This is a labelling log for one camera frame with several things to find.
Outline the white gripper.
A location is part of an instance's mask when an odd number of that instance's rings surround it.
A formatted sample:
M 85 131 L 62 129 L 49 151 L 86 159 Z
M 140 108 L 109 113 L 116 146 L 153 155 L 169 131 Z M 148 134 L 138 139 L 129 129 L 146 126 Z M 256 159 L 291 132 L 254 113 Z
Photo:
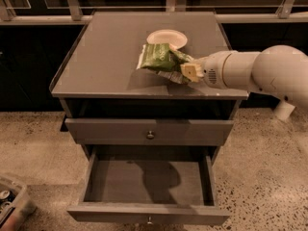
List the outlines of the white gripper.
M 235 51 L 219 51 L 208 57 L 193 59 L 189 63 L 181 64 L 182 75 L 192 82 L 199 82 L 203 78 L 210 88 L 225 90 L 227 86 L 223 79 L 223 69 L 233 54 Z

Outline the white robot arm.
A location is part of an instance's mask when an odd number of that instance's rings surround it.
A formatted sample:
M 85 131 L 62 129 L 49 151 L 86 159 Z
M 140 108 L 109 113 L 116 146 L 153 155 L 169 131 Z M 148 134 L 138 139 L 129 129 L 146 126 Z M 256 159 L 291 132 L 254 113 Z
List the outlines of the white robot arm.
M 219 51 L 181 64 L 181 71 L 210 88 L 262 93 L 308 109 L 308 56 L 288 45 L 261 52 Z

